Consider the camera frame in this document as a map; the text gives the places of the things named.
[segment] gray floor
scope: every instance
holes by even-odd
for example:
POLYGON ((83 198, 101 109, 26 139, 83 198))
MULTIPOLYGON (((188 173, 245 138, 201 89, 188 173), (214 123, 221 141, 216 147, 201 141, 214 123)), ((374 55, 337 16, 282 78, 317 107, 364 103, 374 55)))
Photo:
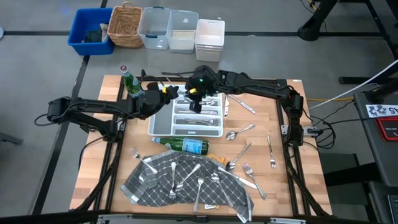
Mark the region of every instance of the gray floor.
MULTIPOLYGON (((109 0, 107 6, 114 7, 121 2, 109 0)), ((134 2, 139 7, 164 6, 196 11, 200 18, 220 18, 226 21, 227 31, 295 32, 310 17, 299 0, 134 2)), ((397 31, 392 28, 395 20, 386 3, 373 1, 373 4, 390 35, 397 39, 397 31)), ((3 1, 0 26, 4 30, 69 30, 77 9, 100 5, 100 0, 3 1)), ((326 23, 329 32, 377 31, 364 4, 338 4, 326 23)), ((51 36, 7 35, 0 40, 0 131, 24 140, 21 146, 0 142, 2 217, 29 213, 37 192, 58 127, 36 127, 33 120, 46 113, 48 101, 70 95, 82 61, 66 43, 67 37, 51 36)), ((206 64, 214 69, 246 72, 256 78, 301 79, 307 97, 331 98, 353 87, 340 85, 339 76, 369 77, 392 60, 386 43, 380 38, 330 37, 304 42, 298 37, 228 36, 220 63, 199 62, 195 54, 172 54, 168 50, 115 48, 112 55, 91 56, 79 96, 95 99, 103 75, 119 75, 121 64, 126 64, 134 74, 144 68, 149 75, 188 71, 206 64)), ((311 114, 323 117, 342 105, 330 103, 312 110, 311 114)), ((354 106, 350 105, 330 121, 357 117, 354 106)), ((336 145, 322 152, 357 153, 361 164, 373 161, 360 123, 337 124, 335 128, 336 145)), ((68 210, 78 156, 86 137, 77 125, 70 125, 44 212, 68 210)), ((339 203, 333 204, 332 209, 339 217, 366 220, 363 206, 339 203)))

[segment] white cutlery tray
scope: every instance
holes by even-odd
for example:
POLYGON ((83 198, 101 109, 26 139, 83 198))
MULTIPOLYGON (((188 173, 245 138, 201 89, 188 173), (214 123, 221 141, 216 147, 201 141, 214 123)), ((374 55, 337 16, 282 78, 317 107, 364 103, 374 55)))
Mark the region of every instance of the white cutlery tray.
POLYGON ((151 136, 196 136, 196 137, 221 137, 223 135, 223 103, 221 93, 207 96, 203 100, 215 100, 214 106, 202 105, 201 110, 217 111, 218 114, 180 114, 177 110, 189 111, 189 103, 184 101, 184 85, 178 85, 178 98, 150 117, 148 134, 151 136), (185 119, 217 119, 216 126, 209 126, 204 123, 188 124, 185 119))

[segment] checkered napkin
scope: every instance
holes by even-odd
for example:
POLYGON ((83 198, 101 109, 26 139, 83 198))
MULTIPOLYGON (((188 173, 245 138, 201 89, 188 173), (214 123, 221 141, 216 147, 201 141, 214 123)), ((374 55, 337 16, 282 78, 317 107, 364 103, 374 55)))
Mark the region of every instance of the checkered napkin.
POLYGON ((147 157, 145 161, 158 170, 157 174, 153 174, 145 164, 140 162, 127 181, 120 186, 132 204, 159 207, 175 203, 194 203, 198 192, 198 177, 200 172, 203 172, 205 179, 201 185, 199 203, 227 205, 220 186, 211 179, 211 174, 217 171, 221 186, 234 203, 238 217, 243 222, 251 221, 253 201, 240 181, 218 172, 218 166, 225 168, 223 164, 204 156, 174 150, 147 157), (177 164, 175 184, 186 178, 197 163, 201 164, 199 170, 183 183, 183 188, 177 193, 175 200, 169 198, 169 192, 172 189, 172 162, 177 164))

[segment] wooden tabletop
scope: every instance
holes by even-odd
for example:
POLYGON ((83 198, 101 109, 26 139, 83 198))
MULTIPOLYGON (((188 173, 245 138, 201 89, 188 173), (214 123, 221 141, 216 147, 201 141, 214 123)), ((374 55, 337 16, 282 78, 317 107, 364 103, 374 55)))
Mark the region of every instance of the wooden tabletop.
MULTIPOLYGON (((121 77, 118 75, 105 75, 98 99, 116 101, 120 79, 121 77)), ((293 86, 305 98, 303 83, 300 80, 287 80, 287 83, 293 86)), ((252 146, 239 158, 233 172, 240 177, 249 179, 241 167, 243 163, 247 162, 252 167, 257 182, 268 196, 267 200, 263 200, 256 189, 246 187, 247 192, 254 202, 253 216, 290 217, 292 216, 292 206, 282 153, 282 141, 275 100, 248 94, 237 95, 236 97, 253 107, 257 113, 252 114, 234 100, 229 100, 229 115, 224 119, 224 136, 230 131, 239 130, 249 124, 255 124, 256 127, 239 134, 233 141, 227 141, 224 136, 220 138, 208 138, 210 142, 208 153, 212 153, 218 157, 225 157, 227 161, 230 161, 238 155, 246 144, 251 142, 252 146), (267 135, 272 140, 272 150, 277 163, 276 169, 272 169, 270 166, 267 135)), ((308 113, 306 101, 304 101, 304 108, 308 113)), ((102 120, 112 118, 110 114, 95 114, 94 117, 102 120)), ((160 208, 132 205, 119 189, 120 185, 126 181, 129 174, 139 163, 139 160, 129 154, 130 147, 137 149, 142 156, 159 154, 167 150, 163 145, 150 141, 151 136, 147 133, 148 123, 149 119, 145 121, 131 119, 127 122, 111 211, 118 213, 194 214, 192 212, 193 204, 176 204, 160 208)), ((302 116, 301 124, 303 126, 310 126, 311 122, 308 118, 302 116)), ((90 133, 87 142, 99 136, 99 133, 90 133)), ((315 144, 315 140, 311 137, 304 137, 304 141, 315 144)), ((106 142, 98 141, 86 148, 70 208, 79 206, 98 183, 105 147, 106 142)), ((307 188, 322 208, 331 214, 330 202, 317 150, 312 146, 304 144, 300 147, 300 153, 307 188)), ((105 186, 103 192, 105 193, 103 193, 100 208, 104 208, 108 193, 108 184, 105 186)), ((301 194, 297 186, 295 186, 295 192, 299 212, 303 214, 301 194)), ((200 205, 199 212, 195 214, 235 216, 236 212, 227 205, 221 206, 220 209, 211 210, 205 210, 204 206, 200 205)))

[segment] wicker basket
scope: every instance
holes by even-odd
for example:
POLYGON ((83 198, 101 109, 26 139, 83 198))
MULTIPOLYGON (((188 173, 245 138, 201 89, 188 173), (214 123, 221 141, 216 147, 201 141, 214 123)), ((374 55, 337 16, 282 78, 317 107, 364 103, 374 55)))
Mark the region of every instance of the wicker basket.
POLYGON ((138 35, 139 22, 142 17, 142 8, 128 6, 131 2, 123 2, 122 6, 113 9, 109 22, 109 38, 120 47, 139 48, 142 40, 138 35))

